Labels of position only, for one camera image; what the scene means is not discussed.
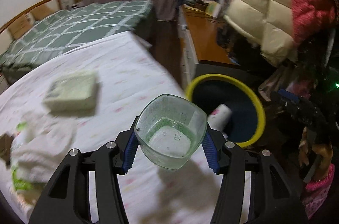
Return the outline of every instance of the dark floor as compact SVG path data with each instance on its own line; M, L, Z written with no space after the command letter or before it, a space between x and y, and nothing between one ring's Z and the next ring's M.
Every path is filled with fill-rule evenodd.
M180 40L175 21L156 21L150 53L181 85Z

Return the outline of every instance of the orange wooden tabletop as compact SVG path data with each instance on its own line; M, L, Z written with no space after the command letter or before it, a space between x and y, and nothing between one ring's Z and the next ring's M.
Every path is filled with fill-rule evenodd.
M214 61L222 64L233 64L228 53L217 43L217 28L222 27L222 20L214 19L202 12L182 7L186 23L194 42L198 61Z

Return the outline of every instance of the cream puffer jacket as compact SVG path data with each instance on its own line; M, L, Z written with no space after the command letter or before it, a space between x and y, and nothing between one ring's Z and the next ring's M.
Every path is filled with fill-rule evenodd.
M231 0L226 21L277 66L293 47L291 0Z

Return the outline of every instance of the white floral sheet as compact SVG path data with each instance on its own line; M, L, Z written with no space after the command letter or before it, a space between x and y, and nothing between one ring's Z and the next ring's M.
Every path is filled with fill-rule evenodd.
M160 94L183 96L174 79L134 35L123 32L54 58L13 84L0 96L0 134L13 131L26 111L46 112L41 102L51 81L79 69L97 70L100 81L95 116L77 119L73 147L81 152L96 150L129 129L135 116ZM133 167L118 179L130 224L203 224L209 223L213 215L222 176L208 168L202 147L177 172L161 170L138 148ZM0 163L0 190L28 223L29 213L11 197L10 181L10 172ZM93 173L90 182L90 208L95 223L98 213Z

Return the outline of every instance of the person's hand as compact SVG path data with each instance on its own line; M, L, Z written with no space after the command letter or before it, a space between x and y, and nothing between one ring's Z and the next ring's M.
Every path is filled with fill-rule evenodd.
M325 178L328 175L329 166L333 157L332 144L313 144L312 150L314 153L320 155L322 160L319 164L319 167L316 169L312 179L314 181L319 181ZM302 164L309 165L308 155L310 153L309 143L307 141L307 128L304 128L304 131L301 136L301 141L299 145L299 165Z

